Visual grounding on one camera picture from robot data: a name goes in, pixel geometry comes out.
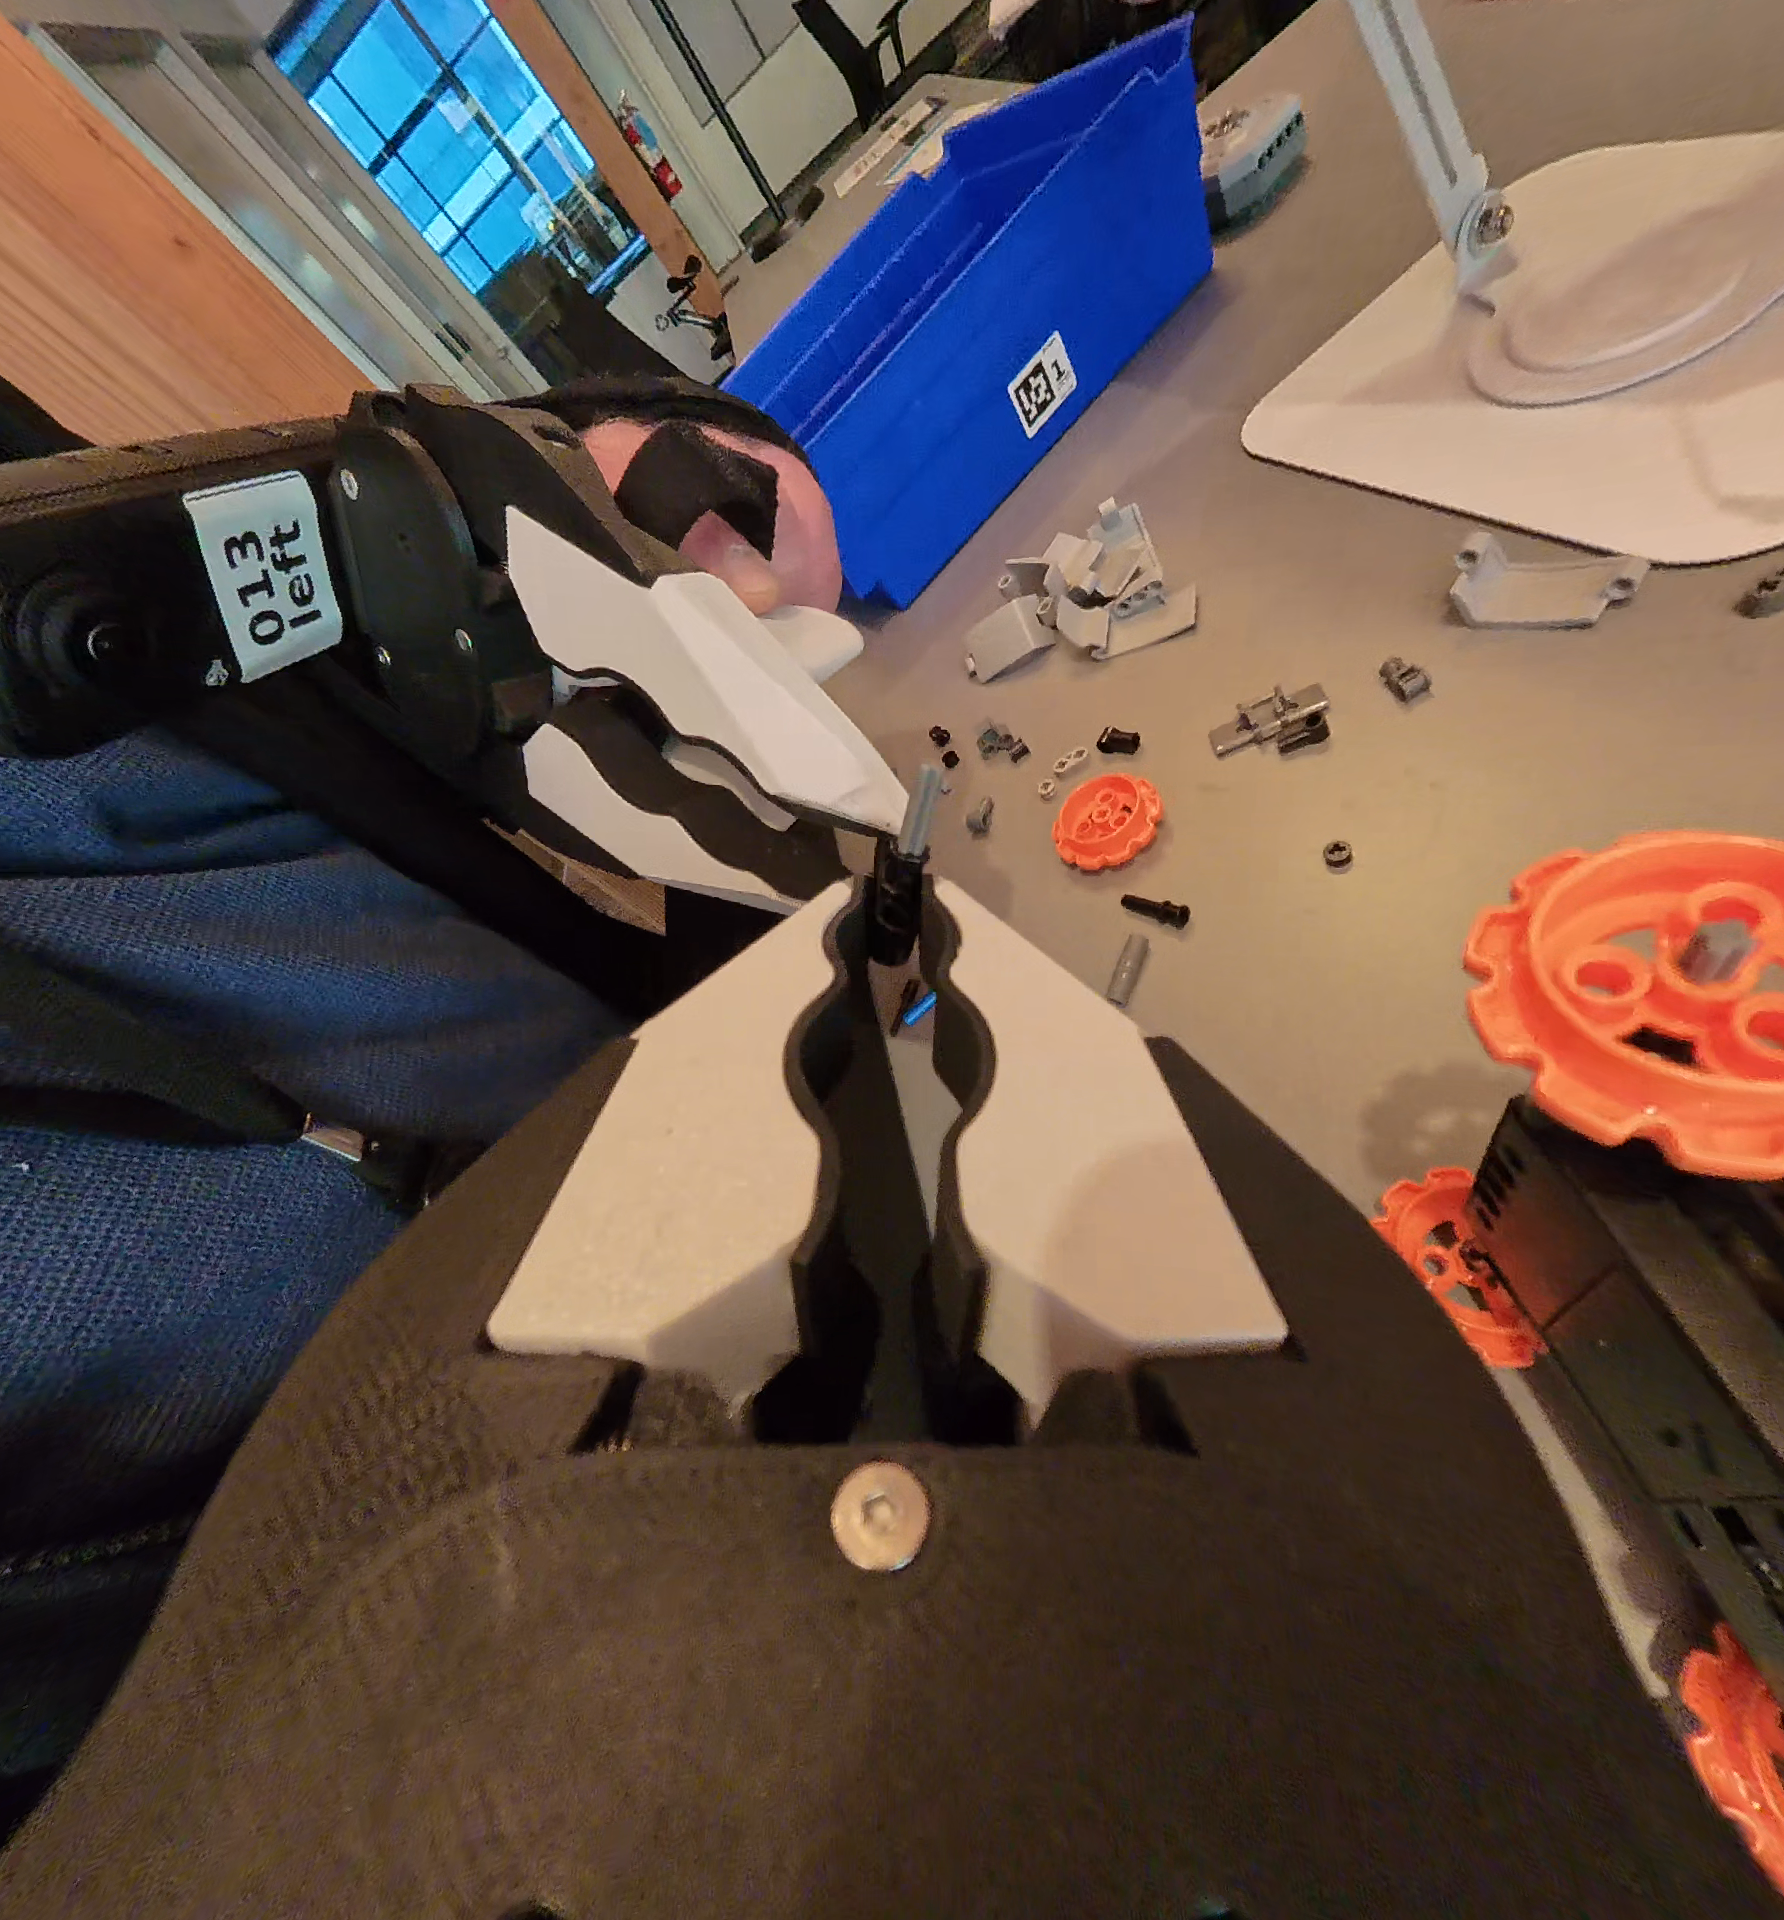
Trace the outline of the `person's blue sweater torso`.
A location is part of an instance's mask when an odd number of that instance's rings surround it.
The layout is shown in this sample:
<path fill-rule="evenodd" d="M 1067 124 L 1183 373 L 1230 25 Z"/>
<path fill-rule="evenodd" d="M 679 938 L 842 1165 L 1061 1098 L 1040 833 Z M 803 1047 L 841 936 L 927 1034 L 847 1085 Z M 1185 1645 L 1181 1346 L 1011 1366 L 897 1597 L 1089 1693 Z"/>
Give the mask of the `person's blue sweater torso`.
<path fill-rule="evenodd" d="M 0 759 L 0 938 L 315 1113 L 492 1143 L 600 999 L 194 746 Z M 392 1208 L 307 1146 L 0 1124 L 0 1559 L 208 1499 Z"/>

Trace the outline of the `grey panel piece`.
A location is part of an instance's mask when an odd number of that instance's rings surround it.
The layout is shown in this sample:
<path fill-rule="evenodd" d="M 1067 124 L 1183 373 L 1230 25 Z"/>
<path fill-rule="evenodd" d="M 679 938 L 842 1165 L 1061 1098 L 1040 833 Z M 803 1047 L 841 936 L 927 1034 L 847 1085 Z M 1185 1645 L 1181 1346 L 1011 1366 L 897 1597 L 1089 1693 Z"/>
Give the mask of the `grey panel piece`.
<path fill-rule="evenodd" d="M 1590 630 L 1625 605 L 1651 572 L 1637 557 L 1513 562 L 1489 530 L 1470 530 L 1455 554 L 1450 609 L 1474 630 Z"/>

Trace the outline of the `wooden cabinet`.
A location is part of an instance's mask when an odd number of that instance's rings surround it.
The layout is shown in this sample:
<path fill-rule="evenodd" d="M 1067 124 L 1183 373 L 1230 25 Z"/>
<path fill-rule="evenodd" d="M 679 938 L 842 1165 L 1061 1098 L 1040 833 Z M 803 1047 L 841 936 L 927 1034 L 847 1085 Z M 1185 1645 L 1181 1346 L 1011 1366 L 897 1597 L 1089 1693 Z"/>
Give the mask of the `wooden cabinet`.
<path fill-rule="evenodd" d="M 330 417 L 371 384 L 2 14 L 0 377 L 91 445 Z"/>

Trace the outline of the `white lamp base plate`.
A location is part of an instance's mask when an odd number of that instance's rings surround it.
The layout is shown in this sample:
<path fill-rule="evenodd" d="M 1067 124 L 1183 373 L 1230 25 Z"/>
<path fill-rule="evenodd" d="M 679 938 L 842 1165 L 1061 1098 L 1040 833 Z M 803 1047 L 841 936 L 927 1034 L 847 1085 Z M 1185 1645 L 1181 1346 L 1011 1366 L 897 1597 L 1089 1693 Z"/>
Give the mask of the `white lamp base plate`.
<path fill-rule="evenodd" d="M 1513 181 L 1508 263 L 1423 257 L 1264 396 L 1246 453 L 1649 564 L 1784 545 L 1784 132 Z"/>

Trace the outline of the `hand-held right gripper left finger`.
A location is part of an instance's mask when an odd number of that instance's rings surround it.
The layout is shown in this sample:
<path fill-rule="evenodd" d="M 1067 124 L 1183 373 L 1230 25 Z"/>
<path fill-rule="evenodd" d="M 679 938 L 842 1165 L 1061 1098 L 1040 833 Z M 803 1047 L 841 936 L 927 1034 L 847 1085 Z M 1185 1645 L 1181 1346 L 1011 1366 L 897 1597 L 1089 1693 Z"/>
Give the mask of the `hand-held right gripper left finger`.
<path fill-rule="evenodd" d="M 832 885 L 635 1034 L 492 1314 L 510 1357 L 600 1357 L 751 1403 L 799 1351 L 790 1256 L 820 1148 L 785 1045 L 837 980 Z"/>

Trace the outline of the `person's left hand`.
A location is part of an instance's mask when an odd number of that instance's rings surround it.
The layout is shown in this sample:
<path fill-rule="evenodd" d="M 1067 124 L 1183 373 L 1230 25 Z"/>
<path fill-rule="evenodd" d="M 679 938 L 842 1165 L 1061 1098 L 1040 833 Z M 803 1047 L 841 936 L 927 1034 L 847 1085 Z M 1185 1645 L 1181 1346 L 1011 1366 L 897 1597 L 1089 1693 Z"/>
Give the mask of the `person's left hand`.
<path fill-rule="evenodd" d="M 760 616 L 785 607 L 837 612 L 845 594 L 845 570 L 831 504 L 818 480 L 778 446 L 745 440 L 729 445 L 766 462 L 778 478 L 771 552 L 765 555 L 724 516 L 702 516 L 676 545 L 676 554 L 695 570 L 727 584 L 737 601 Z"/>

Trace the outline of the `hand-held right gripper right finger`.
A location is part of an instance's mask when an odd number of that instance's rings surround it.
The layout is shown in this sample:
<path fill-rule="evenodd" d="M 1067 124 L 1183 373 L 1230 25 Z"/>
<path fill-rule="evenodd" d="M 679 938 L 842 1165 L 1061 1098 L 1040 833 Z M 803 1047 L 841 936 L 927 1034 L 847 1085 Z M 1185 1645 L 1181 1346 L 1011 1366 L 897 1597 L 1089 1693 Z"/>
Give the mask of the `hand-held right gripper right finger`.
<path fill-rule="evenodd" d="M 957 1109 L 932 1219 L 949 1352 L 1046 1411 L 1077 1373 L 1281 1351 L 1289 1322 L 1136 1023 L 945 881 L 922 973 Z"/>

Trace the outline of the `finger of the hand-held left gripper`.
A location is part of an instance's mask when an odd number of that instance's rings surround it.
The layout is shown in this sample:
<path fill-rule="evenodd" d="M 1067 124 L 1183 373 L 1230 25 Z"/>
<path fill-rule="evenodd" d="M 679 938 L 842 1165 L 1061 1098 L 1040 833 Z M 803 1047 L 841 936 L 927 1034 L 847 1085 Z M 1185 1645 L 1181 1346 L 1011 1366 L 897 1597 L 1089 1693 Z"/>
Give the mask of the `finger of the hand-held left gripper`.
<path fill-rule="evenodd" d="M 902 781 L 825 689 L 864 651 L 852 623 L 805 607 L 757 615 L 702 572 L 639 586 L 520 512 L 506 516 L 506 570 L 563 681 L 630 687 L 771 803 L 855 828 L 902 824 Z"/>
<path fill-rule="evenodd" d="M 786 918 L 851 879 L 828 828 L 699 779 L 633 729 L 600 752 L 560 726 L 521 749 L 529 797 L 629 875 Z"/>

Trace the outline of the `small grey device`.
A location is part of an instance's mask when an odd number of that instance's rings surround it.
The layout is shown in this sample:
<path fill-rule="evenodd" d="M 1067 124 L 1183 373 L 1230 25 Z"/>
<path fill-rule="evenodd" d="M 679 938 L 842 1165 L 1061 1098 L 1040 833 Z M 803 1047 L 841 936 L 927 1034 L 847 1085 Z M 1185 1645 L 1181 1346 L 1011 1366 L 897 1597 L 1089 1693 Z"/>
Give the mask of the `small grey device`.
<path fill-rule="evenodd" d="M 1272 92 L 1224 109 L 1204 98 L 1193 121 L 1213 232 L 1253 220 L 1305 163 L 1308 119 L 1296 94 Z"/>

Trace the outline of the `cluster of grey panel pieces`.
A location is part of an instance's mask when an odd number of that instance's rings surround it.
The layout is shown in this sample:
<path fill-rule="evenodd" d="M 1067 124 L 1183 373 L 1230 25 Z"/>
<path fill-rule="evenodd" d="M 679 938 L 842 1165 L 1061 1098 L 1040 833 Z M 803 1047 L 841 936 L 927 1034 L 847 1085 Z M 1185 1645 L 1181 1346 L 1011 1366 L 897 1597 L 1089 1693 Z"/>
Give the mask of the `cluster of grey panel pieces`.
<path fill-rule="evenodd" d="M 1105 665 L 1180 640 L 1199 594 L 1172 577 L 1145 511 L 1105 498 L 1083 534 L 1054 534 L 1036 557 L 1000 565 L 999 607 L 965 634 L 969 681 L 990 685 L 1057 646 Z"/>

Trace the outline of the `building kit robot model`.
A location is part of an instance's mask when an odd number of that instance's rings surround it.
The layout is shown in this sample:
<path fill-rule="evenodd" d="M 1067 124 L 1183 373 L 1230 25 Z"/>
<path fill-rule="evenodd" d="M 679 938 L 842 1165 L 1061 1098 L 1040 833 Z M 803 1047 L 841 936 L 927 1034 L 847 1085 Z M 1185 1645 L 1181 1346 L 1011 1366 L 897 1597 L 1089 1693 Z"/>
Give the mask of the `building kit robot model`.
<path fill-rule="evenodd" d="M 1665 1589 L 1696 1777 L 1784 1895 L 1784 842 L 1556 851 L 1462 965 L 1529 1091 L 1374 1232 L 1471 1352 L 1529 1372 Z"/>

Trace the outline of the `small orange gear wheel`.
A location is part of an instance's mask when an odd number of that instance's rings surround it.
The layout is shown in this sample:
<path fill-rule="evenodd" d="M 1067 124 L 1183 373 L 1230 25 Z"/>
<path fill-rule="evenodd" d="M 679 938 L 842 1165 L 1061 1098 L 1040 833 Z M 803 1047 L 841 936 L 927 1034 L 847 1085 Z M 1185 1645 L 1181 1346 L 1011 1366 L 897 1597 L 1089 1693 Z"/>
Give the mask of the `small orange gear wheel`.
<path fill-rule="evenodd" d="M 1145 853 L 1165 821 L 1159 789 L 1140 776 L 1098 776 L 1059 806 L 1050 843 L 1081 873 L 1116 871 Z"/>

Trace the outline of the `blue storage bin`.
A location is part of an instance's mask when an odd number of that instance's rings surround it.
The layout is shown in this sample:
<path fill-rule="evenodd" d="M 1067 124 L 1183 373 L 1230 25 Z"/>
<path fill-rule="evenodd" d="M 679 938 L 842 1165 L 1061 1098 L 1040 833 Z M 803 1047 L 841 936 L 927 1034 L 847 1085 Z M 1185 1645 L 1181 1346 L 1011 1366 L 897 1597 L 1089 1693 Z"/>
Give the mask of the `blue storage bin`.
<path fill-rule="evenodd" d="M 851 596 L 907 609 L 1213 268 L 1191 27 L 945 132 L 745 351 Z"/>

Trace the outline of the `scattered small connector pins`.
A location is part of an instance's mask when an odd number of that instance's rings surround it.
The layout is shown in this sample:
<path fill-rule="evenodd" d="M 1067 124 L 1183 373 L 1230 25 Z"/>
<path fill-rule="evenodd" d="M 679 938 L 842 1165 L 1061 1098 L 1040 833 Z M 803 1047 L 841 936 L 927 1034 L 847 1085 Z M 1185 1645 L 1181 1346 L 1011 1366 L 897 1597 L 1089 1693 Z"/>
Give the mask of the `scattered small connector pins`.
<path fill-rule="evenodd" d="M 927 746 L 951 754 L 932 842 L 945 882 L 1093 990 L 1165 1023 L 1289 1018 L 1329 1008 L 1378 976 L 1377 822 L 1359 746 L 1329 741 L 1283 756 L 1218 759 L 1214 718 L 1134 714 L 1103 721 L 1029 714 L 974 690 L 943 707 Z M 1140 776 L 1165 801 L 1154 843 L 1116 871 L 1081 873 L 1053 851 L 1062 800 L 1098 776 Z M 1119 907 L 1132 893 L 1191 907 L 1183 932 Z"/>

